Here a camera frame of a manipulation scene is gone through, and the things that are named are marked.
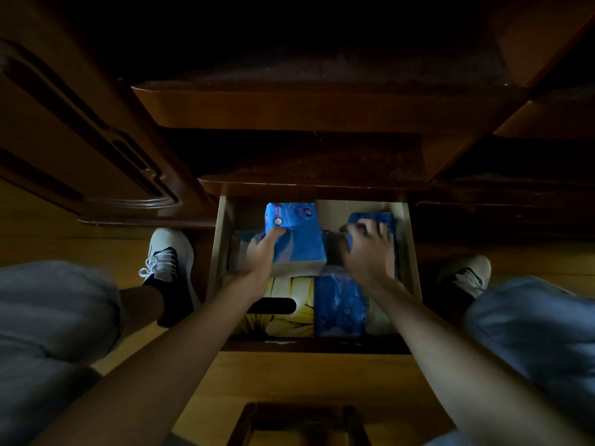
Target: person's right arm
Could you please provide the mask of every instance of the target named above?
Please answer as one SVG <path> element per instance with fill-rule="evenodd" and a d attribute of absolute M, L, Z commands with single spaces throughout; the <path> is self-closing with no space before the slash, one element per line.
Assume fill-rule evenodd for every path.
<path fill-rule="evenodd" d="M 591 445 L 593 438 L 552 407 L 505 362 L 414 299 L 391 279 L 385 225 L 371 221 L 365 236 L 354 225 L 343 262 L 376 300 L 409 346 L 425 378 L 456 426 L 478 445 Z"/>

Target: wooden floor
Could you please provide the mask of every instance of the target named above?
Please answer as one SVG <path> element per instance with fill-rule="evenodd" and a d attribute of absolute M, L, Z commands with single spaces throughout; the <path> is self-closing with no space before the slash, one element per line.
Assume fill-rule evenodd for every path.
<path fill-rule="evenodd" d="M 151 230 L 83 225 L 1 181 L 0 195 L 5 201 L 0 207 L 2 266 L 61 259 L 100 268 L 122 288 L 141 283 L 138 269 Z M 208 235 L 193 242 L 197 257 L 210 256 Z M 532 274 L 577 294 L 595 295 L 595 244 L 422 243 L 416 250 L 426 281 L 444 259 L 474 250 L 491 259 L 493 282 Z M 197 269 L 197 286 L 204 285 L 204 278 L 205 269 Z M 156 325 L 141 330 L 96 368 L 109 372 L 161 332 Z M 411 356 L 220 352 L 174 431 L 198 444 L 224 445 L 249 401 L 355 405 L 374 445 L 420 445 L 452 428 Z M 262 433 L 251 444 L 306 443 L 297 435 Z"/>

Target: wooden stool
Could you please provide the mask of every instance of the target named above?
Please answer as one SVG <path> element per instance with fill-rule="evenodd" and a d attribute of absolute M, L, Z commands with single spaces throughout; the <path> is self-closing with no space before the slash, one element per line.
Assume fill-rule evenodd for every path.
<path fill-rule="evenodd" d="M 248 446 L 254 431 L 297 431 L 311 438 L 345 432 L 350 446 L 371 446 L 355 409 L 273 403 L 246 404 L 227 446 Z"/>

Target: wooden drawer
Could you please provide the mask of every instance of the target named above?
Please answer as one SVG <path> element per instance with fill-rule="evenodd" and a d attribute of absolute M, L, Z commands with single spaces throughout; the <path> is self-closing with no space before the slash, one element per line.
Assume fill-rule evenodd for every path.
<path fill-rule="evenodd" d="M 406 202 L 365 202 L 353 200 L 315 200 L 318 221 L 322 230 L 338 231 L 352 212 L 392 212 L 397 224 L 399 273 L 403 284 L 421 300 L 420 280 L 415 259 L 415 247 Z M 251 230 L 264 226 L 267 200 L 249 197 L 219 199 L 219 211 L 209 270 L 206 299 L 212 298 L 221 286 L 227 270 L 230 240 L 235 230 Z M 408 353 L 402 338 L 387 337 L 347 338 L 270 338 L 255 340 L 232 337 L 224 350 L 275 351 L 275 352 L 339 352 L 339 353 Z"/>

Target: white shoelace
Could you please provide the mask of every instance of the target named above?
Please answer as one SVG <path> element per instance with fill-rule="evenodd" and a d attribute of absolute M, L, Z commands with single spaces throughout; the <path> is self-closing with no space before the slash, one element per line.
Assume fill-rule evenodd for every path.
<path fill-rule="evenodd" d="M 154 275 L 155 278 L 164 282 L 172 282 L 177 276 L 175 257 L 173 250 L 162 250 L 145 261 L 146 268 L 139 270 L 139 275 L 148 278 Z"/>
<path fill-rule="evenodd" d="M 481 287 L 480 278 L 469 269 L 460 270 L 455 275 L 453 284 L 458 286 L 461 290 L 471 293 L 474 297 L 478 297 L 484 291 Z"/>

